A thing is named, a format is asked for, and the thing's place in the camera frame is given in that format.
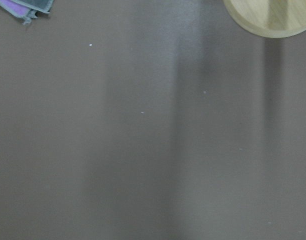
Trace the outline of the wooden mug tree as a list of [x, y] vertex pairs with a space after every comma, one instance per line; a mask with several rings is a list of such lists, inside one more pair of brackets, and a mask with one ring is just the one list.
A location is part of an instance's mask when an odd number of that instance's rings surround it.
[[232, 19], [265, 38], [286, 38], [306, 31], [306, 0], [225, 0]]

